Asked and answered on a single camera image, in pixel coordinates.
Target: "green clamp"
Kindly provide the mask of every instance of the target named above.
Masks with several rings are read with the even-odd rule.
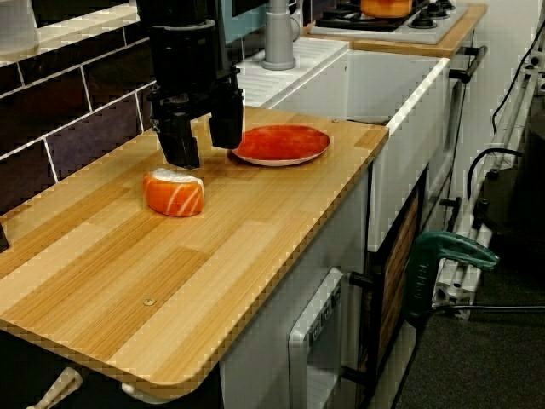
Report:
[[[422,327],[431,308],[439,260],[471,264],[492,270],[498,257],[476,241],[444,231],[425,232],[416,238],[405,274],[402,314],[414,327]]]

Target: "dark brown tile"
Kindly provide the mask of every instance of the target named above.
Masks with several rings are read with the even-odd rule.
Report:
[[[42,141],[0,161],[0,214],[55,184]]]
[[[47,139],[57,176],[64,179],[139,134],[140,121],[132,95]]]
[[[85,73],[93,108],[149,84],[155,79],[149,42],[92,62],[85,66]]]
[[[25,82],[30,84],[123,46],[123,29],[118,28],[23,60],[20,69]]]
[[[147,100],[147,96],[154,90],[155,85],[150,85],[138,92],[138,102],[140,103],[140,110],[142,115],[142,123],[144,124],[144,130],[149,130],[152,127],[152,103]]]
[[[125,40],[127,44],[132,44],[135,41],[141,40],[142,38],[148,38],[147,30],[142,26],[141,23],[134,23],[130,26],[125,26]]]
[[[17,64],[10,64],[0,68],[0,94],[13,91],[21,85]]]
[[[88,111],[79,70],[3,97],[0,99],[0,154],[13,151]]]
[[[37,26],[43,27],[123,3],[127,0],[32,0],[32,7]]]

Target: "white grout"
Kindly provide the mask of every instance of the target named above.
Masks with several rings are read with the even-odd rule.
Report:
[[[135,93],[136,112],[138,113],[138,120],[140,121],[140,132],[144,132],[144,121],[142,121],[142,112],[140,111],[140,103],[138,102],[138,93]]]
[[[19,62],[16,62],[15,64],[17,64],[17,71],[19,72],[20,83],[22,85],[25,85],[25,79],[23,78],[23,71],[20,70]]]
[[[93,106],[91,105],[91,98],[89,96],[89,88],[87,87],[87,80],[85,79],[85,71],[83,70],[83,66],[79,66],[82,72],[82,81],[83,81],[83,88],[85,89],[85,96],[87,97],[87,104],[89,105],[89,111],[93,112]]]
[[[95,62],[95,61],[98,61],[98,60],[102,60],[103,58],[106,58],[107,56],[110,56],[110,55],[113,55],[113,54],[116,54],[117,52],[119,51],[123,51],[124,49],[130,49],[131,47],[134,47],[135,45],[138,45],[138,44],[142,44],[144,42],[148,41],[147,38],[142,38],[141,40],[138,40],[138,41],[135,41],[134,43],[131,43],[129,45],[126,45],[126,46],[123,46],[119,49],[114,49],[113,51],[109,51],[103,55],[99,55],[98,57],[95,57],[95,58],[92,58],[90,60],[87,60],[85,62],[83,62],[82,64],[77,64],[75,66],[70,66],[68,67],[67,69],[65,70],[62,70],[62,71],[59,71],[59,72],[56,72],[54,74],[51,74],[49,76],[47,76],[46,78],[41,78],[41,79],[38,79],[37,81],[34,81],[33,83],[30,83],[30,84],[25,84],[23,85],[22,87],[19,87],[17,89],[14,89],[13,91],[9,91],[9,92],[6,92],[5,94],[1,94],[0,95],[0,98],[3,98],[4,96],[8,96],[8,95],[12,95],[12,94],[15,94],[23,89],[29,89],[31,88],[32,86],[34,85],[37,85],[37,84],[41,84],[41,83],[45,83],[46,81],[49,81],[51,78],[56,78],[56,77],[59,77],[60,75],[62,74],[66,74],[67,72],[70,72],[72,70],[77,70],[78,68],[80,68],[81,66],[86,66],[87,64],[90,64],[91,62]]]
[[[48,154],[49,159],[49,166],[51,166],[51,170],[53,171],[53,178],[54,182],[59,182],[59,177],[57,176],[57,171],[55,170],[55,163],[53,162],[53,158],[51,157],[51,152],[49,151],[49,144],[48,140],[46,138],[43,138],[43,144],[45,145],[45,152]]]
[[[40,141],[45,140],[45,138],[47,138],[47,137],[50,136],[50,135],[53,135],[55,132],[59,132],[60,130],[63,130],[63,129],[65,129],[65,128],[68,128],[69,126],[72,126],[72,125],[74,125],[75,123],[77,123],[77,122],[79,122],[79,121],[81,121],[81,120],[83,120],[83,119],[86,119],[86,118],[90,117],[91,115],[94,115],[95,113],[100,112],[100,111],[102,111],[103,109],[106,109],[106,108],[112,106],[112,105],[115,104],[115,103],[120,102],[121,100],[124,100],[124,99],[126,99],[126,98],[130,98],[130,96],[136,94],[136,93],[139,92],[139,91],[142,91],[142,90],[145,89],[146,87],[149,87],[149,86],[151,86],[151,85],[154,85],[155,83],[156,83],[155,81],[151,81],[149,84],[146,84],[146,85],[144,85],[144,86],[142,86],[142,87],[140,87],[140,88],[137,88],[137,89],[135,89],[135,90],[129,92],[127,95],[123,95],[123,96],[117,98],[116,100],[113,100],[113,101],[111,101],[111,102],[108,102],[107,104],[103,105],[102,107],[99,107],[99,108],[95,109],[93,112],[88,112],[88,113],[86,113],[85,115],[79,117],[78,119],[74,119],[73,121],[69,122],[68,124],[64,124],[64,125],[60,126],[59,128],[56,128],[55,130],[52,130],[52,131],[48,132],[47,134],[43,134],[42,136],[39,136],[39,137],[36,138],[35,140],[30,141],[30,142],[26,143],[25,145],[23,145],[23,146],[21,146],[21,147],[18,147],[17,149],[14,149],[14,150],[11,151],[11,152],[5,153],[4,155],[1,155],[1,156],[0,156],[0,160],[4,160],[4,159],[10,157],[10,156],[13,155],[13,154],[19,153],[20,151],[23,151],[23,150],[27,149],[28,147],[31,147],[31,146],[34,145],[35,143],[38,143],[38,142],[40,142]]]

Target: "tile wall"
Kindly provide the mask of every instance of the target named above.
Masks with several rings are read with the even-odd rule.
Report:
[[[238,63],[263,47],[258,31],[227,53]],[[139,23],[0,61],[0,215],[148,130],[154,84]]]

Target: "white cabinet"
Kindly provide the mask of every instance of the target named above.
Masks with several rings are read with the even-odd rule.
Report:
[[[473,0],[457,2],[474,3]],[[451,197],[466,198],[469,166],[492,141],[491,115],[502,101],[520,58],[536,35],[543,1],[482,0],[478,3],[486,3],[489,8],[475,29],[473,46],[486,45],[489,52],[468,85]]]
[[[367,181],[365,172],[221,358],[225,409],[290,409],[290,332],[332,267],[362,272]]]

